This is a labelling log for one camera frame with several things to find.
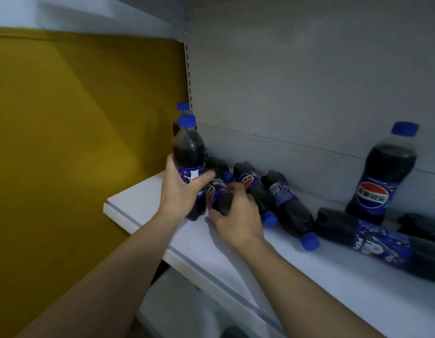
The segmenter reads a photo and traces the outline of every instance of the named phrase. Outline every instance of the yellow side panel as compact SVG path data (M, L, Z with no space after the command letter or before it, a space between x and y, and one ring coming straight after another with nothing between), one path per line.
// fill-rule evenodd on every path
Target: yellow side panel
M0 337L127 234L106 198L164 169L183 45L0 28Z

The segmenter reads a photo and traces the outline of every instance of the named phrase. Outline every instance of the person's right arm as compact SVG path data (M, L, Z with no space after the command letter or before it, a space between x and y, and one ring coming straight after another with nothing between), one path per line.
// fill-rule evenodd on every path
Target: person's right arm
M263 237L252 196L240 183L228 216L210 211L221 239L246 261L266 298L291 338L383 337L372 326L286 261Z

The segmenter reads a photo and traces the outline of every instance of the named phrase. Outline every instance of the bottle cap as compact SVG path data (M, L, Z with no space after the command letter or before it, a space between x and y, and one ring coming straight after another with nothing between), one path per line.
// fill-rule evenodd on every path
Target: bottle cap
M413 137L418 131L419 124L413 122L396 122L391 128L391 134Z
M189 102L178 102L177 110L180 111L189 111Z
M315 233L306 233L300 238L300 243L305 250L312 251L319 247L319 238Z
M224 172L223 175L223 181L228 184L229 182L233 181L233 175L232 172Z
M264 227L275 227L277 224L277 216L272 211L266 211L261 215L261 222Z
M180 115L178 120L178 125L181 128L192 128L195 127L195 116L191 114Z

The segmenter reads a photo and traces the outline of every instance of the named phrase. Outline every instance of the person's left arm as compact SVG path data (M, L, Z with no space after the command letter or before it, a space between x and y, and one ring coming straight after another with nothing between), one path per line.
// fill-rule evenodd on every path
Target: person's left arm
M168 156L158 212L18 337L123 337L172 235L213 176L185 184Z

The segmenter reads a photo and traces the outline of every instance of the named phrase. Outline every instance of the soda bottle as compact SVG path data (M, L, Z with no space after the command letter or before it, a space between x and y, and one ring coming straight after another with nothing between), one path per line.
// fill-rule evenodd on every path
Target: soda bottle
M180 130L174 137L172 152L178 173L183 181L189 184L203 172L205 145L202 137L195 129L195 116L186 114L179 119ZM206 210L205 196L201 190L197 194L194 207L187 219L196 220Z
M261 182L274 196L276 215L286 232L300 238L305 250L318 248L319 238L313 232L313 216L296 197L283 174L270 169L261 177Z
M412 122L396 122L391 135L372 148L356 192L346 207L348 214L382 223L396 188L415 165L414 136L418 127Z
M185 115L189 113L189 102L178 102L177 103L177 110L181 111L180 115ZM174 123L172 124L172 132L174 133L174 136L177 135L178 131L180 130L180 126L179 126L179 120L174 121Z
M255 172L254 166L248 161L236 163L233 176L237 182L244 185L246 192L251 194L258 205L261 222L265 227L274 227L277 224L275 200L271 192L265 189Z
M218 159L215 156L212 156L208 151L208 149L206 148L205 148L205 168L219 170L222 176L222 180L226 184L233 181L233 175L232 172L230 172L227 163L222 159Z
M205 197L208 205L219 211L222 215L227 216L232 206L233 193L230 191L223 181L222 173L219 169L207 169L214 170L216 176L212 181L204 187Z
M314 231L322 238L377 257L395 268L435 281L435 242L390 232L343 211L320 208Z
M397 222L401 224L401 228L398 230L400 233L435 242L435 219L407 213Z

